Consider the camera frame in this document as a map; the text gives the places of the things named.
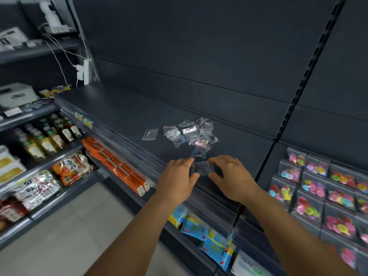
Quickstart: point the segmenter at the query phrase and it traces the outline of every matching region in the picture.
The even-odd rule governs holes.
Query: forearm
[[[85,276],[145,275],[173,206],[153,195]]]
[[[288,276],[358,275],[268,193],[259,189],[243,204],[260,222]]]

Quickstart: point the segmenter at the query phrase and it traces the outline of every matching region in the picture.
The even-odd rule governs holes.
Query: tile floor
[[[82,276],[133,217],[97,183],[0,251],[0,275]],[[193,274],[159,241],[147,275]]]

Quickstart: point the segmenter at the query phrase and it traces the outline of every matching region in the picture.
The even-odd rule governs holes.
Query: hand
[[[244,200],[251,198],[257,191],[261,190],[238,159],[230,156],[218,156],[210,158],[209,161],[216,163],[224,175],[224,178],[221,178],[217,173],[211,172],[208,175],[209,178],[229,199],[244,204]]]
[[[155,195],[173,207],[183,203],[190,196],[200,176],[195,172],[189,178],[189,169],[193,162],[194,158],[171,160],[160,176]]]

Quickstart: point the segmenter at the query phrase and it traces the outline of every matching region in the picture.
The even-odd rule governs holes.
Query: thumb
[[[200,174],[198,172],[193,173],[191,177],[189,178],[189,185],[194,186],[194,184],[196,184],[199,177],[200,177]]]
[[[223,182],[224,182],[224,179],[221,177],[221,176],[219,176],[217,173],[215,173],[215,172],[210,172],[209,174],[208,174],[208,177],[212,180],[212,181],[214,181],[214,183],[216,184],[216,185],[218,185],[219,187],[223,184]]]

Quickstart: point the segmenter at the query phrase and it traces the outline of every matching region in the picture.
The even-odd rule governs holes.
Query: person's right hand
[[[244,199],[251,198],[261,190],[238,159],[218,156],[210,158],[209,162],[216,163],[222,169],[224,178],[214,172],[208,176],[229,199],[244,203]]]

